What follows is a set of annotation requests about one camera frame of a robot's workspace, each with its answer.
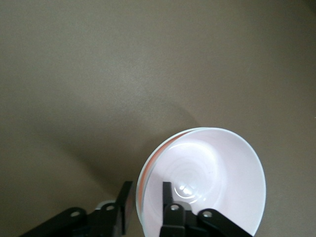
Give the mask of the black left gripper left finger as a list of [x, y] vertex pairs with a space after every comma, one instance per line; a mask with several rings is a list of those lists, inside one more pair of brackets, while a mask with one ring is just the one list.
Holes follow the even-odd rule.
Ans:
[[22, 234], [23, 237], [121, 237], [126, 234], [134, 204], [132, 181], [124, 182], [116, 200], [103, 201], [88, 214], [71, 207]]

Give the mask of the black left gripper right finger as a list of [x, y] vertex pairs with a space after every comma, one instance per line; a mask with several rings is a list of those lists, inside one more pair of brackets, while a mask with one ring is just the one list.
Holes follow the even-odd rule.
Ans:
[[247, 231], [215, 209], [193, 214], [187, 203], [173, 200], [170, 182], [163, 182], [163, 220], [161, 237], [249, 237]]

